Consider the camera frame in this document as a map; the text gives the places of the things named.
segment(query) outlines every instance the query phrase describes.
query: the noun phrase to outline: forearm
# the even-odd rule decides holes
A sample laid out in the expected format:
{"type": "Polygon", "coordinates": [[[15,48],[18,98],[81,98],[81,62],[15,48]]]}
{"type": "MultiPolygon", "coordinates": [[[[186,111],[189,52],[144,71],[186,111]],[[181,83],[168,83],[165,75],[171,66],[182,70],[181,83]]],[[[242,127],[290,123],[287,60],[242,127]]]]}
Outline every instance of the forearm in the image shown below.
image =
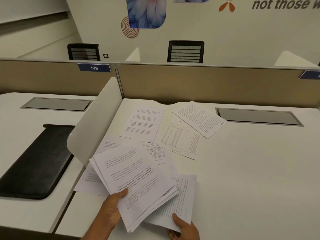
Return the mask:
{"type": "Polygon", "coordinates": [[[81,240],[107,240],[112,229],[108,217],[99,212],[81,240]]]}

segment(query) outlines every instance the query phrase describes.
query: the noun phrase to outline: orange flower decal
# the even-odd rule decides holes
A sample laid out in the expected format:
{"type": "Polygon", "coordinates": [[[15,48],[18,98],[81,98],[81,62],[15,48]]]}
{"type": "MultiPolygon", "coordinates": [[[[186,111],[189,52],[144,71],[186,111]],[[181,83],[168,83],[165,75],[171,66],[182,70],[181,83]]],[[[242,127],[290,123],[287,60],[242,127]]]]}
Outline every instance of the orange flower decal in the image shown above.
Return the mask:
{"type": "Polygon", "coordinates": [[[230,12],[234,12],[235,11],[235,6],[231,3],[232,0],[227,0],[227,2],[223,3],[220,7],[219,7],[219,12],[223,11],[226,6],[228,5],[229,3],[229,9],[230,9],[230,12]]]}

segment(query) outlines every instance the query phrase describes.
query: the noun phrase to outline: brown partition panel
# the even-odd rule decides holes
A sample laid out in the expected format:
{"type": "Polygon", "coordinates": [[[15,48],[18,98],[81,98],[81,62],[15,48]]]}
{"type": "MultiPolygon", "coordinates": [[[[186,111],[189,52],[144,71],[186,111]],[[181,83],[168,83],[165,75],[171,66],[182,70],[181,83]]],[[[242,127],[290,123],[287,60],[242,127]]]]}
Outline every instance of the brown partition panel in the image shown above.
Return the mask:
{"type": "Polygon", "coordinates": [[[97,96],[112,76],[111,72],[83,72],[77,62],[0,60],[0,94],[28,92],[97,96]]]}
{"type": "Polygon", "coordinates": [[[125,98],[314,108],[320,80],[301,69],[116,64],[125,98]]]}

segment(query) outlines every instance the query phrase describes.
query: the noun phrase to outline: hand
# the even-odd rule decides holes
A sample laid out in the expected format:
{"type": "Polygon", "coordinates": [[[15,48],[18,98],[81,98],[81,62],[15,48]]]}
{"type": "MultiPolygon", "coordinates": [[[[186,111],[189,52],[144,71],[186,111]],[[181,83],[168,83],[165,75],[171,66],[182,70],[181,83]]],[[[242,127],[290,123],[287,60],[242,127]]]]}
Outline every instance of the hand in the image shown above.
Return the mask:
{"type": "Polygon", "coordinates": [[[176,213],[172,214],[174,223],[181,228],[181,235],[176,238],[170,229],[167,229],[170,240],[200,240],[199,232],[196,226],[191,222],[191,225],[180,219],[176,213]]]}
{"type": "Polygon", "coordinates": [[[119,193],[114,193],[109,195],[106,200],[102,203],[98,215],[106,217],[108,224],[111,225],[112,229],[117,225],[121,218],[120,212],[118,210],[119,199],[126,196],[128,193],[128,188],[125,188],[119,193]]]}

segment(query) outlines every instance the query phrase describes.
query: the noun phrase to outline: finger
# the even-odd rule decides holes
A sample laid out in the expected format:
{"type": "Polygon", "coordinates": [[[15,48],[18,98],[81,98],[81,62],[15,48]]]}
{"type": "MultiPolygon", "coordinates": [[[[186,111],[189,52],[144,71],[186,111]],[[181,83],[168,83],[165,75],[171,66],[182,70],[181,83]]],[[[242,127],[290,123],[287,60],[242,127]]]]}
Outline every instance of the finger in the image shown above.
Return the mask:
{"type": "Polygon", "coordinates": [[[173,214],[172,214],[172,218],[173,218],[174,223],[175,223],[178,227],[180,227],[180,228],[190,226],[190,225],[189,225],[188,223],[186,223],[184,220],[182,220],[181,218],[179,218],[176,213],[173,213],[173,214]]]}
{"type": "Polygon", "coordinates": [[[129,191],[128,188],[125,188],[124,190],[118,193],[114,193],[113,196],[115,196],[117,199],[121,199],[122,197],[127,195],[128,191],[129,191]]]}
{"type": "Polygon", "coordinates": [[[170,229],[167,229],[167,234],[170,238],[170,240],[178,240],[172,233],[172,231],[170,229]]]}

